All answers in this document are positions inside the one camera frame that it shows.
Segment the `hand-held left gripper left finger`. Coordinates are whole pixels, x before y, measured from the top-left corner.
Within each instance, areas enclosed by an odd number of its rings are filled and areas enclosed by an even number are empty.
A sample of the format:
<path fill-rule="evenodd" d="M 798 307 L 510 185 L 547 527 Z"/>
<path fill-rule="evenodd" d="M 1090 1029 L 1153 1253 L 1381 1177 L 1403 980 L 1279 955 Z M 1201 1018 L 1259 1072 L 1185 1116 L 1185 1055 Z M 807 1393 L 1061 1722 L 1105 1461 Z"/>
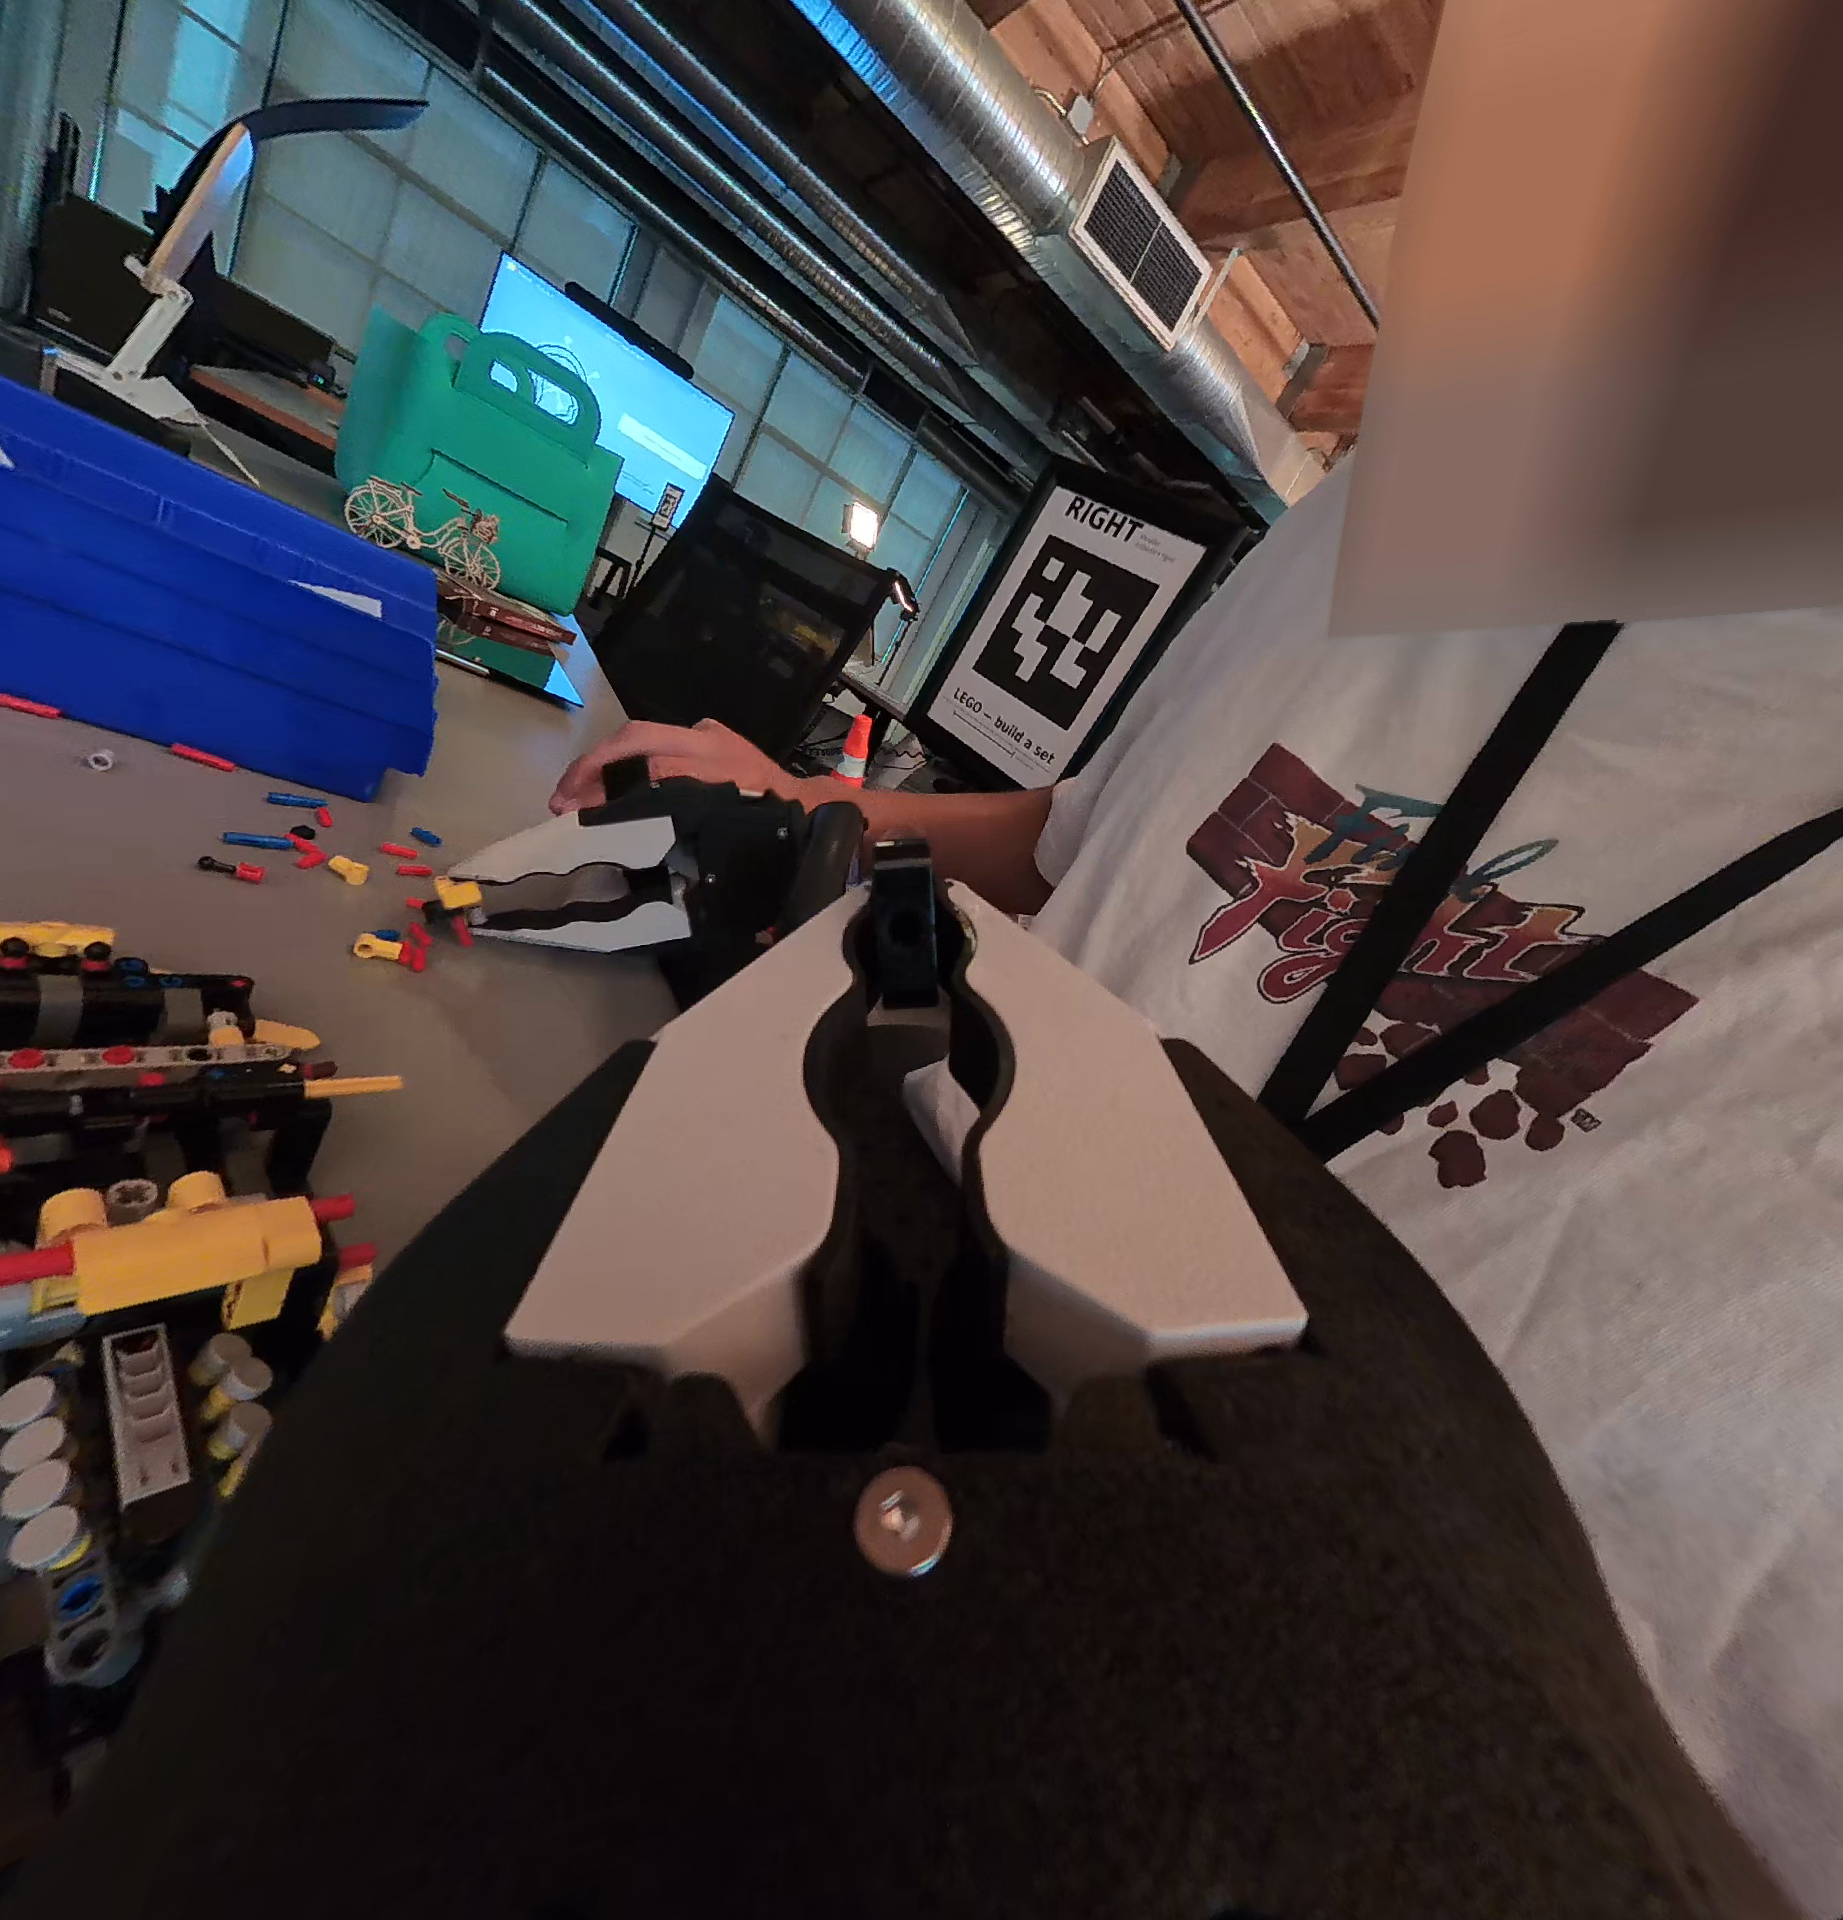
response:
<path fill-rule="evenodd" d="M 676 1015 L 526 1280 L 512 1358 L 721 1379 L 762 1421 L 809 1362 L 807 1273 L 838 1222 L 841 1152 L 807 1051 L 860 974 L 841 891 Z"/>

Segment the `square code card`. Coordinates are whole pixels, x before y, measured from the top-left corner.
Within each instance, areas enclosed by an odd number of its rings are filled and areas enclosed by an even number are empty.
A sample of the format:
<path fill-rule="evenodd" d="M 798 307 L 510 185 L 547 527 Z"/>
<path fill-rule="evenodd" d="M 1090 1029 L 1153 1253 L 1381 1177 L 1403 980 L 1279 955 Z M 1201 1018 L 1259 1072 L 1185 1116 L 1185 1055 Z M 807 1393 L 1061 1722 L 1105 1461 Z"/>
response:
<path fill-rule="evenodd" d="M 908 707 L 976 790 L 1056 790 L 1110 735 L 1259 516 L 1056 458 Z"/>

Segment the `black monitor screen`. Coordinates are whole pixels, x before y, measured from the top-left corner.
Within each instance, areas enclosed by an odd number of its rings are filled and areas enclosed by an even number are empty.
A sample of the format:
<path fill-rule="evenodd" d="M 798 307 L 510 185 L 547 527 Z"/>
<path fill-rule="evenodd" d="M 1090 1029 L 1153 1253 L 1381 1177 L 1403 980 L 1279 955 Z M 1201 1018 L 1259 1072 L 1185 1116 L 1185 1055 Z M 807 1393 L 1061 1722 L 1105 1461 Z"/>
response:
<path fill-rule="evenodd" d="M 592 394 L 598 445 L 619 454 L 622 501 L 644 516 L 670 501 L 670 527 L 694 516 L 738 417 L 718 396 L 512 258 L 499 258 L 478 326 L 530 344 Z"/>

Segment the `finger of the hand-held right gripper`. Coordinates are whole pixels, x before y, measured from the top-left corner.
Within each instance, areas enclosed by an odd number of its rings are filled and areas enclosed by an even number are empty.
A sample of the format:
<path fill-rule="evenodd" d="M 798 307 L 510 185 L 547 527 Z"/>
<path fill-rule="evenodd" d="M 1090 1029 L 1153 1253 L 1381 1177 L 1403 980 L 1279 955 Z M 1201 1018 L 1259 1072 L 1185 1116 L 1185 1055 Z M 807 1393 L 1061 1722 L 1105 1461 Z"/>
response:
<path fill-rule="evenodd" d="M 553 816 L 543 824 L 494 842 L 478 854 L 450 863 L 450 876 L 469 884 L 518 884 L 530 876 L 580 876 L 587 867 L 605 867 L 622 876 L 622 884 L 659 884 L 670 891 L 676 887 L 670 854 L 676 854 L 670 816 L 644 816 L 644 817 L 609 816 L 598 824 L 583 824 L 580 816 Z"/>
<path fill-rule="evenodd" d="M 561 955 L 639 955 L 694 939 L 688 911 L 666 891 L 485 887 L 468 925 L 476 939 Z"/>

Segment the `air vent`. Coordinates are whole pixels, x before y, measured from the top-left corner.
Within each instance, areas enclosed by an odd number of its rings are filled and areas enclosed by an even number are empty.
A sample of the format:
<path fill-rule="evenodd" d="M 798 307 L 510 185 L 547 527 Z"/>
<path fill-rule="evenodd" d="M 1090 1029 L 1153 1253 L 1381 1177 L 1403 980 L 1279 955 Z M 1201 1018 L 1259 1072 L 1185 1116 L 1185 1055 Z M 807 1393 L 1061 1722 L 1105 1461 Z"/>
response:
<path fill-rule="evenodd" d="M 1157 352 L 1170 352 L 1205 315 L 1217 271 L 1121 138 L 1092 138 L 1081 156 L 1086 188 L 1076 188 L 1069 241 Z"/>

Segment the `desk lamp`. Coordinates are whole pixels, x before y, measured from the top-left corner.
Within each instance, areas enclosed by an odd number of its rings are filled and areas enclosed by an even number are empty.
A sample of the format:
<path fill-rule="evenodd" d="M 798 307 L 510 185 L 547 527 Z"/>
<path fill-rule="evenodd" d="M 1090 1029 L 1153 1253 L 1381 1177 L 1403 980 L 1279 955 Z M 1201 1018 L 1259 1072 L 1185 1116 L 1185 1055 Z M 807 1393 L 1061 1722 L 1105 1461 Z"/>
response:
<path fill-rule="evenodd" d="M 185 275 L 194 258 L 209 251 L 214 229 L 244 188 L 256 150 L 272 138 L 317 132 L 407 132 L 423 115 L 425 102 L 281 102 L 225 123 L 177 176 L 168 210 L 154 217 L 148 251 L 127 258 L 127 275 L 134 275 L 148 296 L 138 322 L 127 330 L 105 365 L 82 352 L 66 352 L 59 365 L 97 386 L 105 401 L 117 401 L 138 417 L 154 417 L 159 427 L 206 427 L 194 406 L 164 373 L 156 373 L 156 352 L 192 315 Z"/>

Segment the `scattered small lego pieces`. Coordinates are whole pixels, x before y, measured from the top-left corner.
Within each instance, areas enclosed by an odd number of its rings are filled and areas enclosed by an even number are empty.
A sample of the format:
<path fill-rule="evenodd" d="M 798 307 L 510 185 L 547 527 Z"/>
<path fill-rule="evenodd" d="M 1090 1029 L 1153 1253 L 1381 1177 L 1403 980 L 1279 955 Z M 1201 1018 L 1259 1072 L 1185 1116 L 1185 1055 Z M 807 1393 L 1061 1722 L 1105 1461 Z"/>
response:
<path fill-rule="evenodd" d="M 117 772 L 82 772 L 92 749 Z M 0 939 L 105 928 L 112 959 L 164 973 L 337 968 L 356 931 L 399 925 L 445 859 L 435 824 L 0 694 Z"/>

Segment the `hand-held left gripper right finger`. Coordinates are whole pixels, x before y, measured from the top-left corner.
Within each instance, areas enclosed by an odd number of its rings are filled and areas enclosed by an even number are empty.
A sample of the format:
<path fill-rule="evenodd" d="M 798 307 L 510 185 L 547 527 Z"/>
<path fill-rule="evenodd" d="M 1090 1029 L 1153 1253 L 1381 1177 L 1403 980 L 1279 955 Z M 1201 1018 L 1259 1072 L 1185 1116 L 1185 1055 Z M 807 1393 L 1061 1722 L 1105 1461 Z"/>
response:
<path fill-rule="evenodd" d="M 961 993 L 999 1034 L 966 1135 L 1007 1261 L 1002 1350 L 1056 1402 L 1157 1362 L 1288 1350 L 1279 1260 L 1157 1034 L 1010 916 L 950 884 Z"/>

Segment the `miniature bicycle model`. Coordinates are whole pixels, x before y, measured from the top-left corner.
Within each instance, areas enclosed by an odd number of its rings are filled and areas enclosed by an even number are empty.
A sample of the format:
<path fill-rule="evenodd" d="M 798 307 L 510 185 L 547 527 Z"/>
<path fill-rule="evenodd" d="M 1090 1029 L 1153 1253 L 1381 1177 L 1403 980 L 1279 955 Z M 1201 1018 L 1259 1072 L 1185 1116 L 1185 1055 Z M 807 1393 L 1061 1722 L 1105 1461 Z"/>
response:
<path fill-rule="evenodd" d="M 372 475 L 346 498 L 346 527 L 365 545 L 425 559 L 433 565 L 439 565 L 439 576 L 450 576 L 460 587 L 498 592 L 499 587 L 499 554 L 498 554 L 499 517 L 476 510 L 458 492 L 445 492 L 445 501 L 455 507 L 455 517 L 423 527 L 417 488 L 399 488 L 399 484 Z"/>

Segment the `black lego frame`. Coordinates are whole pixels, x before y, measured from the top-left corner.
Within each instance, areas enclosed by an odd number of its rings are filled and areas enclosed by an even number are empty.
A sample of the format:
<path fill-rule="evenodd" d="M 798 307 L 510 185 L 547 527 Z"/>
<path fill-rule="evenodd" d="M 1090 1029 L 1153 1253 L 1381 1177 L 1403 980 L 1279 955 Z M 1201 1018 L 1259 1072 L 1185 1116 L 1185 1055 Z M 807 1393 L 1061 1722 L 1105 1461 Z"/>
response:
<path fill-rule="evenodd" d="M 896 1015 L 938 1011 L 938 884 L 925 838 L 893 838 L 873 847 L 866 931 L 877 1003 Z"/>

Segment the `teal container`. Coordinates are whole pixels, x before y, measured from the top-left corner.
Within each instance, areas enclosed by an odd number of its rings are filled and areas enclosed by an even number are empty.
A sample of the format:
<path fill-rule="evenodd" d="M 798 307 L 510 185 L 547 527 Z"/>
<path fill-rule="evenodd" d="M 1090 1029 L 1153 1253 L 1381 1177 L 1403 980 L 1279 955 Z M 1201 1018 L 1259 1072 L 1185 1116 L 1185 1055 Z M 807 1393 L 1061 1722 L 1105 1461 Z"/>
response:
<path fill-rule="evenodd" d="M 330 460 L 346 492 L 417 488 L 423 527 L 450 517 L 445 492 L 498 516 L 499 592 L 543 616 L 573 611 L 619 492 L 592 394 L 445 309 L 423 326 L 372 309 Z"/>

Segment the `metal air duct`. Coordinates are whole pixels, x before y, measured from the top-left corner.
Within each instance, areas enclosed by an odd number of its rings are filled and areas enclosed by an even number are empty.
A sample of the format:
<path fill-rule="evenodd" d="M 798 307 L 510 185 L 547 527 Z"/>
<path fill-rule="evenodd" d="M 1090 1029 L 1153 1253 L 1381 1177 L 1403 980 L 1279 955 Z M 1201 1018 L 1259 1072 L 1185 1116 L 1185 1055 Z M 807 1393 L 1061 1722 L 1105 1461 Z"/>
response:
<path fill-rule="evenodd" d="M 1069 241 L 1076 188 L 1086 188 L 1086 138 L 1027 87 L 976 10 L 960 0 L 800 0 L 798 14 L 1233 492 L 1259 517 L 1279 517 L 1285 492 L 1271 481 L 1279 466 L 1300 472 L 1308 449 L 1210 322 L 1221 285 L 1210 285 L 1196 326 L 1157 352 Z"/>

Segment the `lego car model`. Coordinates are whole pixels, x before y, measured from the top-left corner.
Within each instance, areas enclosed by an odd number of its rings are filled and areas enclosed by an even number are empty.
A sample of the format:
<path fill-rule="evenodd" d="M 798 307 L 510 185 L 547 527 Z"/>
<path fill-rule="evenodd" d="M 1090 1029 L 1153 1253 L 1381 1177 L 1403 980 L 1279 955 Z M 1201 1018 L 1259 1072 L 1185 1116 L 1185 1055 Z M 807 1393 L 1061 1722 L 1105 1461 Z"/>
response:
<path fill-rule="evenodd" d="M 302 1345 L 376 1280 L 312 1192 L 325 1128 L 399 1087 L 244 973 L 0 918 L 0 1602 L 44 1685 L 123 1688 L 184 1602 Z"/>

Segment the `person's right hand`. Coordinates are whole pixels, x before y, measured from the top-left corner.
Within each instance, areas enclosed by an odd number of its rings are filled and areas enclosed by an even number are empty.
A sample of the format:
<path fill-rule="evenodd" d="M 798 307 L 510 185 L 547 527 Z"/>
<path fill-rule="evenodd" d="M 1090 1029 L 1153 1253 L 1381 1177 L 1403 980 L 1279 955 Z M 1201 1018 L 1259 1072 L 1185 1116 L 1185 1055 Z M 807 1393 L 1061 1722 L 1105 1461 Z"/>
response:
<path fill-rule="evenodd" d="M 809 796 L 807 779 L 789 776 L 741 732 L 728 732 L 716 718 L 701 718 L 696 728 L 622 724 L 561 772 L 547 816 L 599 806 L 605 776 L 622 762 L 644 762 L 649 779 L 738 786 L 741 795 L 769 795 L 786 801 Z"/>

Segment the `blue plastic bin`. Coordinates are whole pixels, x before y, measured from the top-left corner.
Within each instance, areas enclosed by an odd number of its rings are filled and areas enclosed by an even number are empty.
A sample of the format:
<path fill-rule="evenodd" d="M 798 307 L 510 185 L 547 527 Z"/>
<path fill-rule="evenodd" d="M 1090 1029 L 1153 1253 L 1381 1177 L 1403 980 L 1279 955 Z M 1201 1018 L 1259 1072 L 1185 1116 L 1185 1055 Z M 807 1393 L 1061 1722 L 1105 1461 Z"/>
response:
<path fill-rule="evenodd" d="M 376 801 L 435 740 L 435 584 L 0 373 L 0 695 Z"/>

